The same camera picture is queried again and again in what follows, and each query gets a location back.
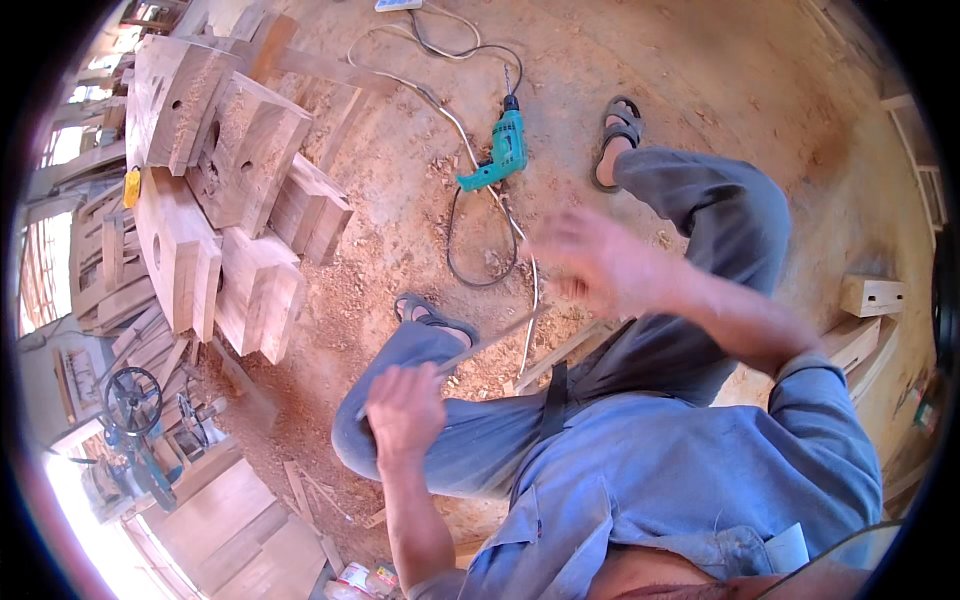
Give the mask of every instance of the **dirt floor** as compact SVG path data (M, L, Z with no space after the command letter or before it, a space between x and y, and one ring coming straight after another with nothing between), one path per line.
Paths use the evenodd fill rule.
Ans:
M370 28L409 21L403 13L376 13L372 4L280 0L276 8L300 23L296 47L342 60ZM875 82L845 58L808 0L442 4L473 21L485 41L509 45L522 56L524 80L516 94L531 159L507 188L525 230L553 210L583 204L611 214L643 239L683 252L685 241L645 204L589 185L600 112L611 96L624 93L636 99L646 120L641 145L748 160L785 190L794 230L776 298L819 330L842 317L837 300L843 273L883 274L907 283L899 349L859 408L885 464L910 426L909 411L897 412L897 401L932 364L932 246L906 153L879 106ZM226 35L243 7L209 0L215 33ZM472 42L456 21L423 14L420 23L424 35L444 47ZM358 45L356 58L427 85L462 119L477 146L489 145L505 93L500 53L437 60L409 40L378 32ZM271 81L293 100L308 85L293 75ZM310 159L319 159L350 94L345 86L321 82L306 96L303 104L316 116L302 148ZM449 173L463 174L467 165L453 127L409 89L373 97L353 127L329 173L349 192L356 211L336 260L326 267L304 260L307 301L282 363L271 366L258 354L241 361L275 399L276 422L268 430L243 398L220 419L277 495L291 494L282 461L295 458L336 489L350 515L382 508L379 484L344 468L329 442L337 406L396 328L394 295L423 294L451 316L476 324L481 335L529 309L531 271L525 263L486 290L459 284L446 268ZM458 265L470 276L492 275L510 256L502 215L479 194L462 195L458 213ZM538 323L528 364L587 322L582 308L560 302ZM503 382L517 374L523 336L518 332L467 361L456 381L448 382L448 394L477 401L498 397ZM219 359L213 352L203 357L206 392L236 397L219 374ZM769 387L765 376L741 369L717 404L762 406ZM457 542L489 535L507 508L505 502L455 498L438 498L437 504ZM347 562L371 564L389 556L384 525L366 530L325 504L314 506L314 514Z

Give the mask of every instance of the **handwheel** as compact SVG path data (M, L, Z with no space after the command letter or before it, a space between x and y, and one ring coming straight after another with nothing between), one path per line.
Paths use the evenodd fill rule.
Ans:
M131 381L135 375L142 375L147 379L148 389L144 390L135 381L132 381L128 388L121 382L124 375L129 375ZM116 425L118 431L128 436L146 435L160 421L162 412L163 395L160 393L160 384L148 371L139 367L126 367L114 373L107 383L104 391L104 415ZM146 424L137 424L136 416L139 413L148 420Z

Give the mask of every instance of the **teal power drill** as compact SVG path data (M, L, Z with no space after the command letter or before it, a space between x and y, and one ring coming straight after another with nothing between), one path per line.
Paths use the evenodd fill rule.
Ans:
M527 166L527 145L523 141L520 103L510 89L510 74L506 64L503 65L503 70L507 73L507 95L503 98L503 116L493 126L491 159L481 162L473 175L457 176L457 181L465 192L496 183Z

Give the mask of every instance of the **blue pants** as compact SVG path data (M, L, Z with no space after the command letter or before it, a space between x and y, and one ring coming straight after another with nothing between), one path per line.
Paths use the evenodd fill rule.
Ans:
M790 219L783 192L753 165L645 148L618 156L613 178L689 238L686 257L694 265L766 296L773 292ZM436 327L400 324L337 411L332 442L344 464L380 478L370 427L356 419L378 375L390 365L442 363L462 350ZM708 406L735 367L700 327L678 317L644 316L570 369L565 415L622 392L649 391ZM485 402L447 398L446 427L426 455L428 490L508 497L520 462L539 439L544 398L545 391Z

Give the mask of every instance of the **black strap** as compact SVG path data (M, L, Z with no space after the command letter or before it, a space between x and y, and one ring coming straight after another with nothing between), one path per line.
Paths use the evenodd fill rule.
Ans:
M553 378L546 391L543 403L543 418L540 420L540 441L551 438L564 430L566 406L566 361L553 366Z

